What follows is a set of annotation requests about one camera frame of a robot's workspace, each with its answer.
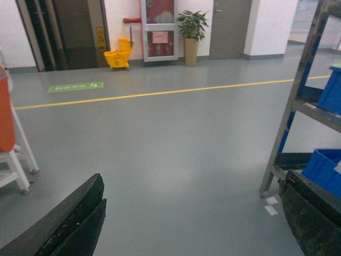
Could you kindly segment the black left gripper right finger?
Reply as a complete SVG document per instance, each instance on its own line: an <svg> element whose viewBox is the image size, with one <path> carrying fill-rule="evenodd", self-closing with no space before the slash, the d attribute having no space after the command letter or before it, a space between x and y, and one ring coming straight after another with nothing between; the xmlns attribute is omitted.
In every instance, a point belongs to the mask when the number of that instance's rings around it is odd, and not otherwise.
<svg viewBox="0 0 341 256"><path fill-rule="evenodd" d="M296 171L279 180L279 196L304 255L340 255L340 198Z"/></svg>

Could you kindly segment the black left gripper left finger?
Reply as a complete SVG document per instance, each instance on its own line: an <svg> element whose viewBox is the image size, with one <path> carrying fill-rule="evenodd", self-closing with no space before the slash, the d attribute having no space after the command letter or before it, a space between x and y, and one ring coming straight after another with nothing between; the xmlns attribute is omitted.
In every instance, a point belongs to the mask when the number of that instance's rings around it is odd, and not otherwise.
<svg viewBox="0 0 341 256"><path fill-rule="evenodd" d="M1 255L93 255L105 220L104 183L94 174Z"/></svg>

